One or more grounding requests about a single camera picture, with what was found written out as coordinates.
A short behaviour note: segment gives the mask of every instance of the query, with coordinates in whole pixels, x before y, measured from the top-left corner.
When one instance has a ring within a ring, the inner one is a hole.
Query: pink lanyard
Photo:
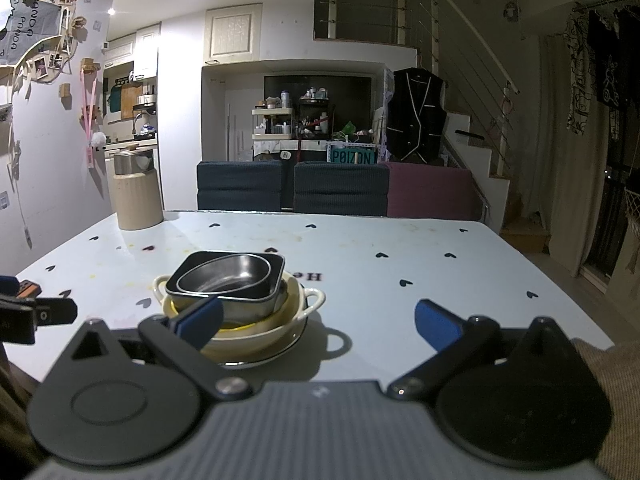
[[[82,118],[84,119],[84,132],[86,134],[86,163],[88,168],[94,166],[94,149],[91,147],[91,126],[94,122],[95,85],[98,81],[96,73],[91,90],[91,103],[87,113],[86,88],[84,88],[84,70],[80,69],[80,84],[82,85]]]

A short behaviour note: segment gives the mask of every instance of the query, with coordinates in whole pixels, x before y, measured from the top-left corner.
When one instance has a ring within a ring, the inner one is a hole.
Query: metal lid
[[[153,148],[128,146],[113,155],[113,167],[116,175],[145,173],[154,168]]]

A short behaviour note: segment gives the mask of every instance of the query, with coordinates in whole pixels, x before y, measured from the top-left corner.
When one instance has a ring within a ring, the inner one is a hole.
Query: metal bolt
[[[415,395],[421,392],[423,389],[424,383],[417,377],[409,377],[392,387],[392,390],[395,391],[396,394],[401,396]]]
[[[223,395],[235,395],[245,392],[249,383],[242,377],[225,377],[216,382],[216,390]]]

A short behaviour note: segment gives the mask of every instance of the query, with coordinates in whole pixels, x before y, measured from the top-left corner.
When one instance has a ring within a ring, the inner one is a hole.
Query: kitchen faucet
[[[137,134],[137,132],[136,132],[136,122],[137,122],[137,120],[138,120],[140,117],[142,117],[143,115],[147,115],[147,113],[145,113],[145,112],[140,112],[140,113],[139,113],[138,115],[136,115],[136,116],[135,116],[135,118],[133,119],[133,130],[132,130],[132,132],[131,132],[131,133],[133,134],[133,136],[134,136],[134,137],[135,137],[135,136],[136,136],[136,134]]]

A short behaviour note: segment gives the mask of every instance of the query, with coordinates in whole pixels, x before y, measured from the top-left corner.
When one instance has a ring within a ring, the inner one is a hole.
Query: brown cloth
[[[640,340],[600,350],[581,339],[575,349],[609,399],[613,417],[596,464],[612,480],[640,479]]]
[[[26,408],[30,394],[18,384],[0,342],[0,478],[21,479],[46,455],[31,438]]]

